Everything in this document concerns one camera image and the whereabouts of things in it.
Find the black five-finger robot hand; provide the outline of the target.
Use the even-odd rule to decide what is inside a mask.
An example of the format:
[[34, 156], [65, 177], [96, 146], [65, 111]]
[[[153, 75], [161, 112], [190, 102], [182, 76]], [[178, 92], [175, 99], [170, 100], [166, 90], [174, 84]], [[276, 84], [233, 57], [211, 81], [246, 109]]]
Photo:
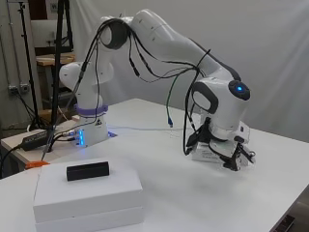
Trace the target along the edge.
[[221, 140], [211, 133], [211, 119], [207, 117], [204, 124], [192, 133], [186, 144], [185, 153], [193, 160], [221, 163], [225, 168], [239, 171], [242, 166], [256, 162], [256, 153], [247, 147], [250, 128], [239, 122], [236, 131]]

